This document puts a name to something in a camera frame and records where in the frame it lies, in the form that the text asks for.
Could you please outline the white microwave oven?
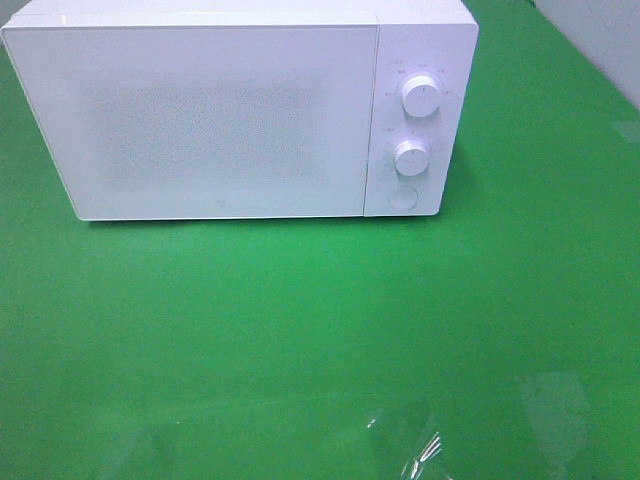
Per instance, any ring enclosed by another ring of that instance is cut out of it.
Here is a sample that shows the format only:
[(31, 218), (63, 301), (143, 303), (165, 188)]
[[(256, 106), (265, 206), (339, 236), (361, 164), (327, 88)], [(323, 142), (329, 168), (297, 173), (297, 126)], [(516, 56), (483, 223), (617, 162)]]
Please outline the white microwave oven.
[(460, 1), (32, 1), (2, 41), (85, 221), (429, 216)]

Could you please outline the green table cloth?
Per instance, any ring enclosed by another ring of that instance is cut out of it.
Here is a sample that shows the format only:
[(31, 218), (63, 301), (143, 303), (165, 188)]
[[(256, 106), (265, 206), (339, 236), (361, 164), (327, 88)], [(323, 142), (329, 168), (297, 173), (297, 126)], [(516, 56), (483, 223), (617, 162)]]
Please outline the green table cloth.
[(85, 223), (1, 63), (1, 475), (382, 479), (424, 401), (452, 479), (546, 479), (516, 378), (591, 407), (570, 479), (639, 475), (639, 113), (530, 1), (480, 26), (427, 218)]

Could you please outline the clear plastic tape patch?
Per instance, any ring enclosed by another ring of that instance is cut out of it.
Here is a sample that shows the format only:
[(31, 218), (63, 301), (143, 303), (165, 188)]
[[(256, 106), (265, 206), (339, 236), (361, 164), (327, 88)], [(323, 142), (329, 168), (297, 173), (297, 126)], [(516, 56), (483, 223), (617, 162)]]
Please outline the clear plastic tape patch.
[[(571, 371), (516, 378), (527, 421), (527, 441), (544, 459), (546, 479), (570, 479), (570, 467), (588, 443), (591, 407)], [(452, 479), (447, 459), (457, 444), (424, 401), (380, 410), (366, 425), (382, 479)]]

